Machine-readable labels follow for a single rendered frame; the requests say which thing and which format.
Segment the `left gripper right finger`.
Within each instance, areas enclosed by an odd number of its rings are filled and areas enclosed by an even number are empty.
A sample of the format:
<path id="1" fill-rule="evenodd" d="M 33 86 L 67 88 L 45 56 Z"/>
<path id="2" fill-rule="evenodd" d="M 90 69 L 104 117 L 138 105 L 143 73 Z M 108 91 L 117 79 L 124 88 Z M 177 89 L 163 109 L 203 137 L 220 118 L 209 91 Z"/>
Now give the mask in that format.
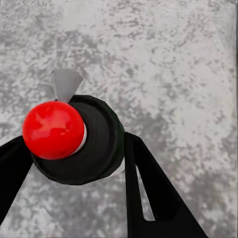
<path id="1" fill-rule="evenodd" d="M 124 139 L 128 238 L 208 238 L 143 140 Z M 143 216 L 136 165 L 155 221 Z"/>

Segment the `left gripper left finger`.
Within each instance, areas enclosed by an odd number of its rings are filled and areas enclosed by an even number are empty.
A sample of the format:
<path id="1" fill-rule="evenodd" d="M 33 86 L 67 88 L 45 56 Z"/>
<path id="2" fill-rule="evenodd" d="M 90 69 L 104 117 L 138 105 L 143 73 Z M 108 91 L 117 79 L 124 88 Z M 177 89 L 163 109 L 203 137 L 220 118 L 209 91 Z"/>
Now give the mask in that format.
<path id="1" fill-rule="evenodd" d="M 0 226 L 33 163 L 23 135 L 0 146 Z"/>

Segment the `insectifuge atomizer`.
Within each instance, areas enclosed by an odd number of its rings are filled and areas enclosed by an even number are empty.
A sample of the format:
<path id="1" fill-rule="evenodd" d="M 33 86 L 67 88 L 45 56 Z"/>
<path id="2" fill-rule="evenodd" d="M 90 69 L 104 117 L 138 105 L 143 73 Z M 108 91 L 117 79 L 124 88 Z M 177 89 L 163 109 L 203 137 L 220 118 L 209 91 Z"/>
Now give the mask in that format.
<path id="1" fill-rule="evenodd" d="M 38 170 L 69 185 L 125 171 L 125 128 L 115 111 L 94 96 L 74 94 L 84 78 L 80 72 L 58 67 L 51 75 L 57 100 L 34 107 L 22 127 Z"/>

